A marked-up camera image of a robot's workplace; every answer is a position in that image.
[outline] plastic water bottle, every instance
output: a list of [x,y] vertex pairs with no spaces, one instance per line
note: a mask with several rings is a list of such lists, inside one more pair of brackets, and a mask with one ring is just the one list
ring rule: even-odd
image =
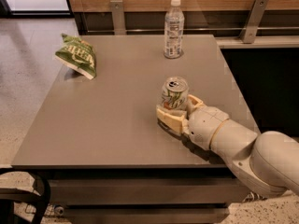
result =
[[181,43],[184,30],[184,14],[180,9],[180,0],[171,0],[171,8],[165,16],[164,56],[177,58],[181,55]]

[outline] can lid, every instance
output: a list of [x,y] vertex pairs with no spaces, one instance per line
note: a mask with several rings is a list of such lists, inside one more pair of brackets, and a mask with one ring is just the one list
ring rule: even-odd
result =
[[171,6],[172,7],[180,6],[180,0],[171,0]]
[[182,77],[170,77],[166,80],[165,86],[173,92],[183,92],[188,89],[187,81]]

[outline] table top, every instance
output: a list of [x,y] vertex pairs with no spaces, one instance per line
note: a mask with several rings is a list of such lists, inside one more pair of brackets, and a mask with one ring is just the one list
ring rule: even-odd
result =
[[191,152],[156,118],[168,77],[184,77],[190,93],[231,119],[257,125],[212,35],[185,35],[184,54],[167,59],[162,35],[86,35],[97,77],[63,66],[12,166],[50,168],[180,168],[223,166]]

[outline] gray table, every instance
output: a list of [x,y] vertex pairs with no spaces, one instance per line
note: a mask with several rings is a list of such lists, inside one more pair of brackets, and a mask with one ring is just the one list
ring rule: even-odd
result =
[[[227,204],[242,201],[247,188],[219,157],[166,132],[155,113],[164,81],[180,76],[191,94],[258,132],[214,37],[185,35],[184,55],[175,60],[164,57],[159,35],[82,38],[94,46],[97,77],[88,80],[63,67],[13,167],[51,173],[53,203],[100,210],[114,205],[97,215],[67,209],[78,223],[83,216],[93,217],[90,223],[117,223],[119,217],[120,223],[123,217],[146,223],[147,216],[173,223],[224,219]],[[210,212],[198,204],[223,206]]]

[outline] black chair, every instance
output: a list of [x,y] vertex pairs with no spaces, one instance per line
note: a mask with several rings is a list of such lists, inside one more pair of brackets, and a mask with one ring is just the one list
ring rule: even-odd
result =
[[[7,173],[16,172],[12,167],[0,169],[0,183],[5,181],[1,176]],[[0,224],[16,224],[17,217],[14,215],[14,203],[28,203],[36,208],[36,212],[31,221],[33,224],[41,223],[50,201],[50,186],[46,179],[36,176],[43,184],[43,193],[38,194],[28,190],[17,189],[16,187],[0,187]]]

